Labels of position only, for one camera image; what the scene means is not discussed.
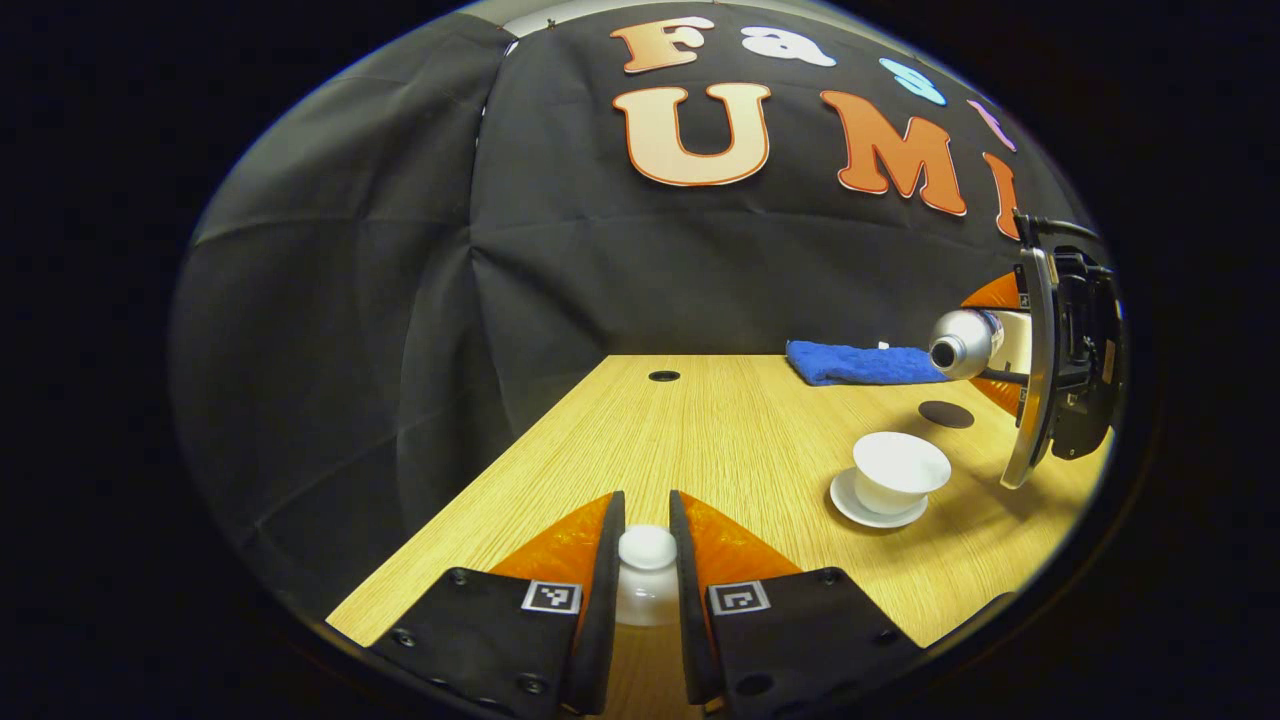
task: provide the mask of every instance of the blue cloth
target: blue cloth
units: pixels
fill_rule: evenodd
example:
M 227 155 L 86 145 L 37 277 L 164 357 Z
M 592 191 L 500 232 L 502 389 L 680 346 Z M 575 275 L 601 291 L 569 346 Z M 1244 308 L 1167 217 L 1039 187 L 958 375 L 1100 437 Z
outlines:
M 901 386 L 947 379 L 916 347 L 860 350 L 847 345 L 787 341 L 787 361 L 812 386 Z

